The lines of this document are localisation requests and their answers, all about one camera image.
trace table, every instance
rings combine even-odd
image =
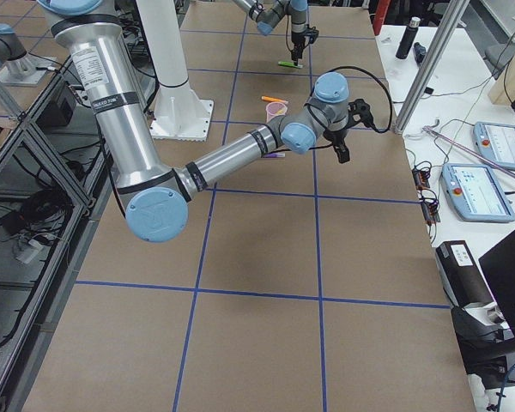
[[[300,110],[339,64],[385,77],[365,10],[310,17],[321,36],[295,70],[276,65],[283,25],[264,39],[233,5],[192,3],[191,86],[215,113],[207,142],[157,142],[163,159],[262,123],[262,94]],[[385,125],[383,92],[348,76]],[[347,143],[347,165],[288,153],[222,180],[166,244],[137,240],[109,202],[24,411],[473,410],[403,141]]]
[[[418,66],[412,54],[406,60],[395,57],[398,42],[403,36],[404,27],[383,26],[377,38],[379,53],[385,68],[387,80],[389,82],[394,101],[404,100],[410,85],[418,71]],[[425,47],[431,44],[436,32],[435,27],[420,27],[415,41],[419,41]],[[464,94],[454,94],[440,97],[430,97],[423,99],[413,114],[409,125],[403,132],[406,148],[412,150],[416,155],[409,153],[410,164],[420,161],[431,161],[434,165],[441,165],[444,155],[433,145],[433,139],[421,133],[421,128],[427,124],[433,124],[437,118],[440,124],[445,124],[453,118],[464,119],[469,112],[467,121],[475,123],[477,121],[487,121],[492,123],[515,124],[515,113],[508,106],[495,106],[488,99],[488,90],[494,84],[494,79],[490,78],[490,72],[482,61],[470,37],[465,30],[457,28],[452,35],[451,41],[445,49],[443,57],[428,86],[434,89],[434,94],[449,94],[463,92],[473,88]],[[450,138],[457,136],[457,141],[469,148],[473,148],[472,127],[454,121],[448,124],[442,133]],[[439,146],[447,150],[449,145],[439,142]],[[471,155],[465,154],[454,148],[450,153],[450,162],[454,163],[478,163],[479,160]],[[508,178],[505,174],[495,171],[502,188],[505,191],[515,190],[515,181]],[[461,221],[457,218],[454,210],[449,206],[448,200],[443,191],[439,190],[440,167],[434,167],[430,183],[432,188],[439,195],[440,223],[436,227],[436,234],[433,240],[433,247],[440,245],[447,240],[466,241],[475,259],[478,260],[491,247],[505,238],[513,229],[515,221],[507,224],[477,223]],[[509,197],[515,211],[515,195]],[[515,387],[508,388],[506,394],[515,393]],[[489,396],[494,402],[496,390],[489,391]],[[515,411],[515,396],[508,395],[504,400],[504,410]]]

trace brown cardboard surface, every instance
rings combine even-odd
[[[107,204],[79,279],[192,287],[198,273],[211,193],[189,207],[180,236],[166,244],[142,242],[126,226],[113,198]]]
[[[230,124],[227,142],[243,136],[255,126]],[[273,191],[312,195],[314,193],[312,156],[286,152],[284,158],[254,161],[218,183],[221,189]]]
[[[473,411],[449,311],[324,303],[331,411]]]
[[[186,292],[75,286],[23,410],[169,409],[191,299]]]
[[[300,60],[302,69],[279,66],[279,61],[291,62],[290,52],[286,47],[284,36],[264,37],[259,34],[246,35],[240,56],[240,71],[282,74],[309,74],[309,57],[307,52]]]
[[[315,302],[201,295],[178,410],[322,410]]]
[[[242,33],[244,21],[244,13],[233,11],[231,3],[195,1],[187,10],[181,30]]]
[[[317,152],[319,195],[417,200],[401,136],[350,130],[345,143],[349,163],[338,163],[333,149]]]
[[[263,124],[267,120],[261,96],[288,101],[288,114],[297,113],[311,88],[309,76],[256,75],[239,73],[234,89],[230,120]]]
[[[323,37],[374,38],[368,10],[360,7],[309,8],[310,25],[317,26]]]
[[[324,295],[445,304],[415,204],[320,199]]]
[[[316,296],[313,199],[216,193],[200,284]]]
[[[189,70],[191,88],[201,100],[213,100],[212,120],[227,120],[234,73]]]
[[[311,50],[313,75],[340,63],[383,75],[366,11],[310,14],[324,35]],[[191,86],[216,100],[219,122],[207,142],[157,141],[168,164],[183,166],[264,122],[263,94],[289,100],[290,112],[305,102],[309,72],[289,74],[278,56],[267,64],[269,51],[283,52],[283,36],[243,36],[244,21],[232,4],[191,4],[182,33]],[[253,22],[246,32],[255,33]],[[349,79],[352,98],[364,97],[385,126],[382,90],[344,74],[360,77]],[[76,286],[25,412],[473,410],[400,137],[351,130],[348,145],[354,159],[345,166],[330,149],[255,162],[198,194],[188,228],[166,244],[135,239],[109,202],[79,275],[90,284]],[[117,312],[127,319],[120,326]],[[102,359],[87,358],[92,350]],[[125,390],[119,357],[137,350],[137,379]],[[100,384],[80,379],[80,369]],[[94,387],[99,404],[90,403]],[[133,391],[137,405],[126,400]]]
[[[181,32],[187,69],[235,71],[242,34]]]

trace black tape band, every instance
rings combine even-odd
[[[270,134],[275,139],[276,148],[280,148],[284,143],[281,143],[281,141],[278,140],[278,138],[276,137],[275,132],[270,128],[270,126],[268,124],[264,124],[264,126],[269,130]]]
[[[15,56],[14,58],[9,58],[8,61],[9,62],[14,62],[15,60],[17,60],[19,58],[24,58],[26,55],[27,55],[27,51],[24,51],[19,56]]]
[[[179,178],[177,172],[174,169],[172,169],[172,172],[173,172],[173,178],[175,179],[176,183],[178,184],[178,188],[179,188],[179,191],[181,192],[181,196],[183,196],[183,199],[185,199],[185,201],[187,203],[190,202],[192,200],[191,199],[191,195],[186,190],[185,185],[183,184],[183,182]]]
[[[50,32],[55,37],[68,28],[91,23],[114,23],[120,25],[120,20],[115,15],[77,15],[54,24]]]
[[[185,167],[187,168],[187,172],[191,175],[192,181],[195,182],[197,190],[205,190],[208,187],[208,182],[204,178],[203,174],[200,173],[198,166],[192,161],[191,163],[187,163]]]
[[[104,97],[92,101],[92,109],[94,114],[106,112],[107,110],[116,109],[117,107],[134,105],[139,103],[139,98],[136,92],[128,92],[121,94],[113,94],[112,96]]]
[[[269,150],[267,149],[267,142],[265,141],[264,135],[262,135],[257,130],[252,130],[252,131],[249,131],[248,133],[250,133],[251,136],[256,141],[257,146],[259,147],[259,151],[261,152],[261,156],[264,157],[266,154],[268,154]]]
[[[173,177],[174,174],[172,171],[170,171],[166,174],[159,176],[158,178],[147,180],[146,182],[139,183],[137,185],[119,187],[117,188],[117,192],[119,195],[127,195],[128,193],[133,193],[135,191],[144,191],[145,189],[158,186],[160,183],[164,183]]]
[[[187,80],[185,80],[183,83],[176,84],[175,86],[168,86],[168,85],[166,85],[164,83],[161,83],[161,86],[164,86],[165,88],[180,88],[181,86],[184,86],[188,82],[189,82],[189,77],[187,77]]]

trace label sticker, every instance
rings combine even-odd
[[[457,264],[460,266],[473,266],[473,261],[471,260],[471,256],[465,249],[464,245],[452,245],[452,253],[454,253],[454,257],[456,258]]]
[[[109,82],[96,47],[90,46],[73,53],[72,60],[86,90]]]

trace black box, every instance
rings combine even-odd
[[[494,301],[464,240],[443,242],[435,251],[445,290],[454,304],[471,308]]]

